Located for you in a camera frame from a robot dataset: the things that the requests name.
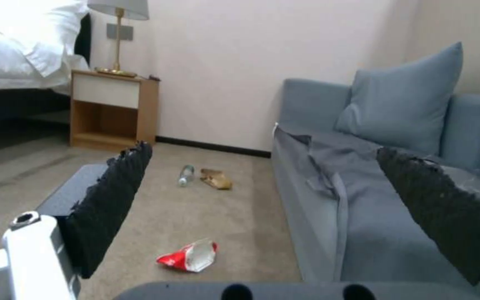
lamp shade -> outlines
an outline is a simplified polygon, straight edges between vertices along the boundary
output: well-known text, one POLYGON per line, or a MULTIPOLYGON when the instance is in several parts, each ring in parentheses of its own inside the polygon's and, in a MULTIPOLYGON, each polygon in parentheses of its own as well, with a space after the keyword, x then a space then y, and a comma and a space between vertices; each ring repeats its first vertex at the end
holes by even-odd
POLYGON ((88 0, 88 7, 107 15, 116 15, 116 8, 123 8, 125 10, 124 18, 149 19, 147 0, 88 0))

red chip bag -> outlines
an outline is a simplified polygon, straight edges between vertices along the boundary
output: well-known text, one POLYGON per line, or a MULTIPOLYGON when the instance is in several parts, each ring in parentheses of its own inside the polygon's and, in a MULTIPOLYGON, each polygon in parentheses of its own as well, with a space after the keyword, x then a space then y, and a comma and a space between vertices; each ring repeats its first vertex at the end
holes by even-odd
POLYGON ((157 263, 188 272, 200 272, 216 257, 217 243, 203 239, 182 247, 179 251, 157 258, 157 263))

sofa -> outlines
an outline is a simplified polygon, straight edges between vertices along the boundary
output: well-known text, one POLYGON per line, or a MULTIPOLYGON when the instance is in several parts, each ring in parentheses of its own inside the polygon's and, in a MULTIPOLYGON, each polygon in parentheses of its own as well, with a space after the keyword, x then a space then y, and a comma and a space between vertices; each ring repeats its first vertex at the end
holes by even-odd
MULTIPOLYGON (((287 79, 282 92, 272 165, 303 280, 433 282, 476 293, 371 160, 383 145, 335 131, 351 87, 287 79)), ((452 95, 439 155, 426 156, 480 193, 480 95, 452 95)))

wall outlet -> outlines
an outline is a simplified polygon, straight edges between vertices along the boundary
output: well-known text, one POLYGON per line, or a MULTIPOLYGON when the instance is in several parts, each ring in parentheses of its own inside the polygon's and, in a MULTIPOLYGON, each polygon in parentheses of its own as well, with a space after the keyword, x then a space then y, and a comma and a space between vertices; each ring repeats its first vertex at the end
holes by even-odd
MULTIPOLYGON (((116 24, 107 23, 107 38, 116 39, 116 24)), ((133 27, 120 27, 120 40, 133 40, 133 27)))

nightstand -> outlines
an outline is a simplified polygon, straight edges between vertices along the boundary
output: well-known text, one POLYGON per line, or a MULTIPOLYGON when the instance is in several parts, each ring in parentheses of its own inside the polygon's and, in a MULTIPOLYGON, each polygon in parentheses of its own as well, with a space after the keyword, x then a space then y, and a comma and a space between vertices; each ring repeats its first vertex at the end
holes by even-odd
POLYGON ((155 143, 158 81, 72 71, 70 145, 120 151, 155 143))

